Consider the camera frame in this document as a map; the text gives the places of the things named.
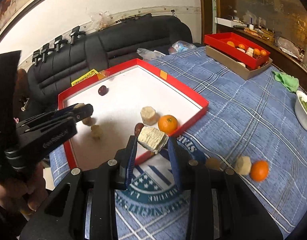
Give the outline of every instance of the white wall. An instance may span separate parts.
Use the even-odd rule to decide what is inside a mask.
[[[33,8],[0,42],[0,53],[22,50],[20,62],[34,50],[77,25],[90,21],[88,12],[109,11],[111,14],[135,8],[155,6],[200,7],[200,0],[44,0]],[[200,15],[179,17],[186,23],[194,40],[200,40]]]

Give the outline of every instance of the red date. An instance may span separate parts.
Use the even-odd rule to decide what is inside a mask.
[[[100,96],[104,96],[106,93],[108,92],[108,89],[106,86],[101,86],[99,89],[98,89],[98,94]]]
[[[141,130],[142,130],[142,128],[144,127],[144,124],[143,123],[137,123],[136,125],[135,125],[135,136],[138,138],[138,136],[139,136],[139,134],[140,134],[140,132],[141,132]]]

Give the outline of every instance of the black handle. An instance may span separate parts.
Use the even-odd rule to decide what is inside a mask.
[[[237,29],[237,30],[244,30],[244,26],[239,26],[239,25],[234,25],[233,26],[234,29]]]

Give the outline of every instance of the plastic bag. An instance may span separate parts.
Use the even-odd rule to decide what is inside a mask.
[[[96,31],[105,29],[109,26],[110,17],[109,12],[97,12],[97,13],[89,13],[91,18],[91,27]]]
[[[248,10],[242,18],[243,18],[243,22],[246,24],[250,24],[250,23],[256,24],[257,22],[257,17]]]
[[[141,48],[137,49],[137,53],[145,61],[150,61],[164,56],[164,54],[159,51],[151,51],[148,49],[141,49]]]
[[[172,44],[172,46],[168,49],[168,51],[169,51],[169,54],[171,55],[171,54],[183,52],[188,49],[194,49],[194,48],[196,48],[196,46],[191,43],[187,43],[185,41],[177,41],[176,43]]]
[[[291,53],[288,53],[288,54],[291,54],[291,55],[293,54],[297,58],[300,58],[300,53],[299,53],[297,47],[291,41],[288,41],[288,40],[280,37],[278,39],[278,46],[283,48],[283,49],[286,49],[289,52],[291,52]]]

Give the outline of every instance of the table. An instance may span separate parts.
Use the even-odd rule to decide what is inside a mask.
[[[220,158],[222,168],[240,155],[269,162],[262,183],[242,179],[287,237],[307,210],[307,131],[295,116],[296,95],[273,78],[277,69],[245,81],[208,57],[204,47],[150,63],[210,102],[207,114],[178,137],[193,158]],[[62,146],[50,160],[57,185],[69,171]],[[184,239],[190,193],[177,191],[170,169],[162,152],[135,168],[126,192],[116,191],[119,239]]]

